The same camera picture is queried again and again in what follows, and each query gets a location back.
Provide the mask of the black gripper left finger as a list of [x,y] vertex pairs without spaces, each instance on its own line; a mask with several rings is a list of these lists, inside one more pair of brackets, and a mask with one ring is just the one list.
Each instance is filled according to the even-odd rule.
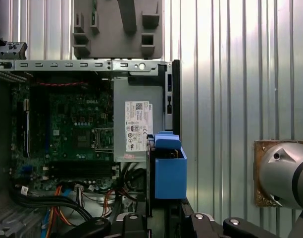
[[148,217],[152,214],[152,199],[138,198],[124,212],[129,199],[118,198],[110,215],[95,217],[72,229],[73,238],[149,238]]

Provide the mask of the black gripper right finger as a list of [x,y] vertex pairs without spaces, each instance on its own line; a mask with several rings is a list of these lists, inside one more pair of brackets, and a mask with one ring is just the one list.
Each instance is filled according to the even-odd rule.
[[231,217],[218,224],[205,213],[193,211],[187,199],[182,200],[182,238],[276,238],[277,236],[244,219]]

